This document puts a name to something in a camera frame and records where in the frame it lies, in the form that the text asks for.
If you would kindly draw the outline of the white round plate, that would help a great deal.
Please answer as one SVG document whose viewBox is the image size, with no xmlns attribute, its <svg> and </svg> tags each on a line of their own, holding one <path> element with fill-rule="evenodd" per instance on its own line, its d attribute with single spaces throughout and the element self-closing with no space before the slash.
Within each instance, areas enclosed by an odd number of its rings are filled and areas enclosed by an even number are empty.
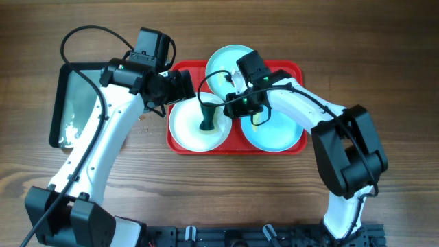
<svg viewBox="0 0 439 247">
<path fill-rule="evenodd" d="M 223 114 L 224 107 L 214 108 L 213 129 L 202 130 L 202 105 L 195 96 L 175 104 L 170 112 L 168 127 L 177 144 L 192 152 L 208 152 L 219 147 L 230 134 L 232 120 Z"/>
</svg>

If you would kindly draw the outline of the yellow green sponge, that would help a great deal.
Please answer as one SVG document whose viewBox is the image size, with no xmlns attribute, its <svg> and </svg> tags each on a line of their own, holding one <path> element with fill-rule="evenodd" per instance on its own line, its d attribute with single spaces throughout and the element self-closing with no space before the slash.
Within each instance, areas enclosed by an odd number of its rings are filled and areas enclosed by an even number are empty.
<svg viewBox="0 0 439 247">
<path fill-rule="evenodd" d="M 200 123 L 199 129 L 203 131 L 214 130 L 215 126 L 213 123 L 213 119 L 217 106 L 214 103 L 207 102 L 201 104 L 200 107 L 202 111 L 203 120 Z"/>
</svg>

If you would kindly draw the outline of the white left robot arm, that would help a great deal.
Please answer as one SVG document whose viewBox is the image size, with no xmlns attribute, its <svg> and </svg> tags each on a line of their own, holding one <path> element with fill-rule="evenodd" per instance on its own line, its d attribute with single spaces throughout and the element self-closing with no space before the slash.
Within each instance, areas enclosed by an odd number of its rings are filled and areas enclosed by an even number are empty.
<svg viewBox="0 0 439 247">
<path fill-rule="evenodd" d="M 153 105 L 195 96 L 187 70 L 113 58 L 102 70 L 97 101 L 80 139 L 47 188 L 32 187 L 25 208 L 46 246 L 142 246 L 147 226 L 102 208 L 110 171 L 131 127 Z"/>
</svg>

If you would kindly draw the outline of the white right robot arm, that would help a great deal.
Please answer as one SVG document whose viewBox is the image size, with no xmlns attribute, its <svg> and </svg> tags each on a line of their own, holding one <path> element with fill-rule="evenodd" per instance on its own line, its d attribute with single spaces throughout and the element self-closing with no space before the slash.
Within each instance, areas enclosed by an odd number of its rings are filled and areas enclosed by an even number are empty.
<svg viewBox="0 0 439 247">
<path fill-rule="evenodd" d="M 301 86 L 280 69 L 226 76 L 234 90 L 226 96 L 224 113 L 231 118 L 252 115 L 261 106 L 279 111 L 312 137 L 318 173 L 330 191 L 323 218 L 336 244 L 351 240 L 361 227 L 366 198 L 377 196 L 377 182 L 388 169 L 379 135 L 369 112 L 360 105 L 332 104 Z"/>
</svg>

